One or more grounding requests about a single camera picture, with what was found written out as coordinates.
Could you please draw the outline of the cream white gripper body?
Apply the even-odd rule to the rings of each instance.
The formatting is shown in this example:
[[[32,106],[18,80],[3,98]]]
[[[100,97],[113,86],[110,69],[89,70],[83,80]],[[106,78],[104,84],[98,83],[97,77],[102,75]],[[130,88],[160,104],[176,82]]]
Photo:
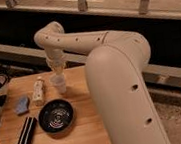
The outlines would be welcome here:
[[[66,65],[64,52],[61,49],[53,49],[46,52],[46,62],[54,72],[62,72]]]

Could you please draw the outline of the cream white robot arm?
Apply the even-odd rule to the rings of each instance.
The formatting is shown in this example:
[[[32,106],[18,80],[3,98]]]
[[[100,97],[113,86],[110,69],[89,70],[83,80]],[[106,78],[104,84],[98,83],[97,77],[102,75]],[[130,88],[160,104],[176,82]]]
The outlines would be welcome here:
[[[171,144],[142,77],[151,53],[144,36],[117,30],[66,33],[51,22],[34,41],[59,72],[62,51],[87,56],[88,90],[112,144]]]

